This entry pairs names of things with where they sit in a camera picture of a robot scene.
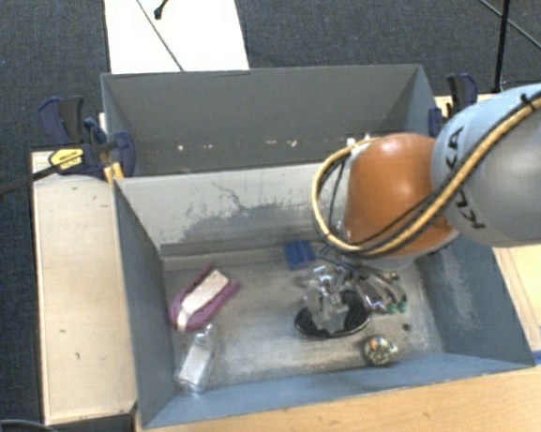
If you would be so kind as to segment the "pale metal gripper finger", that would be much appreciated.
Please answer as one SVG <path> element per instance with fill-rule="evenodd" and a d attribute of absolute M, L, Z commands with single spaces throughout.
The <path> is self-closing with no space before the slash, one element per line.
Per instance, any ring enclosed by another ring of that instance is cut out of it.
<path fill-rule="evenodd" d="M 311 320 L 318 322 L 322 312 L 322 289 L 317 285 L 309 285 L 306 292 L 305 301 L 311 316 Z"/>
<path fill-rule="evenodd" d="M 330 335 L 339 335 L 344 332 L 346 317 L 349 309 L 346 305 L 338 307 L 329 306 L 324 312 L 324 329 Z"/>

